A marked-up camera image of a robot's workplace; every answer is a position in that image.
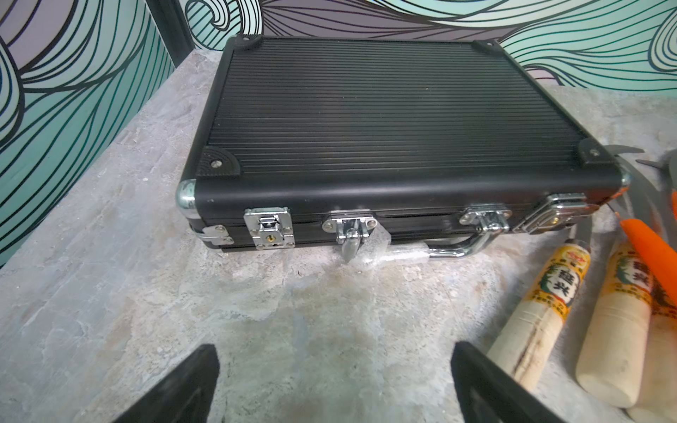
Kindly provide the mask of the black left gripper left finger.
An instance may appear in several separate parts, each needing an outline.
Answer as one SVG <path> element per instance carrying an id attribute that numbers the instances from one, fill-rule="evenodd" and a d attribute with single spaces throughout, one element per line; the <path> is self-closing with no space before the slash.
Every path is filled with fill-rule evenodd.
<path id="1" fill-rule="evenodd" d="M 206 422 L 219 375 L 216 347 L 200 345 L 115 423 Z"/>

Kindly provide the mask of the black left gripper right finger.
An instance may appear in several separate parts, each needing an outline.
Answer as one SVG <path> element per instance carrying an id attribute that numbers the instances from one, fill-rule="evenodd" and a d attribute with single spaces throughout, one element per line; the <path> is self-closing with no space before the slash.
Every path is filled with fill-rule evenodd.
<path id="1" fill-rule="evenodd" d="M 467 341 L 454 345 L 451 375 L 465 422 L 563 423 Z"/>

